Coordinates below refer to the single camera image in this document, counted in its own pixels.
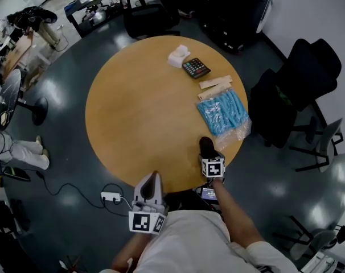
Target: person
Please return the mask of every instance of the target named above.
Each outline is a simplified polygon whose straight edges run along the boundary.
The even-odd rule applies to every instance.
[[[9,162],[13,158],[43,170],[50,165],[49,153],[43,148],[40,136],[35,142],[13,141],[9,134],[0,131],[0,160]]]
[[[263,240],[221,178],[215,178],[211,185],[224,222],[213,211],[169,212],[158,236],[135,234],[113,260],[112,269],[102,272],[297,273],[288,258]]]
[[[7,19],[0,19],[0,32],[2,33],[2,38],[11,35],[14,29],[15,27],[12,26]]]
[[[32,28],[51,46],[51,48],[55,48],[60,42],[60,39],[48,26],[48,23],[44,22],[39,16],[30,15],[26,9],[8,15],[7,20],[11,25],[14,25],[14,27],[23,30],[25,35],[28,35]]]

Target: white t-shirt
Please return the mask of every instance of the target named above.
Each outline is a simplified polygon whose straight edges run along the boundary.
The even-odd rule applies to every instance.
[[[230,243],[219,214],[205,210],[170,212],[159,236],[146,246],[135,273],[298,273],[266,242],[246,249]]]
[[[4,29],[6,30],[6,35],[11,35],[11,33],[14,31],[14,26],[11,26],[6,19],[0,20],[0,31],[2,32]]]

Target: plastic bag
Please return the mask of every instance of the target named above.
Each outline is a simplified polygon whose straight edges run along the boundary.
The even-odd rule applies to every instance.
[[[221,151],[250,134],[250,117],[232,88],[200,101],[197,107],[215,137],[217,150]]]

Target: small display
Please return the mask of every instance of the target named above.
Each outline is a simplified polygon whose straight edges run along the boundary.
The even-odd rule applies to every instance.
[[[217,201],[216,194],[212,188],[203,188],[202,189],[202,198],[206,200],[215,200]]]
[[[211,71],[197,57],[183,64],[183,68],[194,79],[198,79]]]

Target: calculator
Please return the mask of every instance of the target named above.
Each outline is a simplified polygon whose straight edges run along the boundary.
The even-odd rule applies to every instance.
[[[197,57],[184,63],[183,68],[193,79],[198,79],[211,71]]]

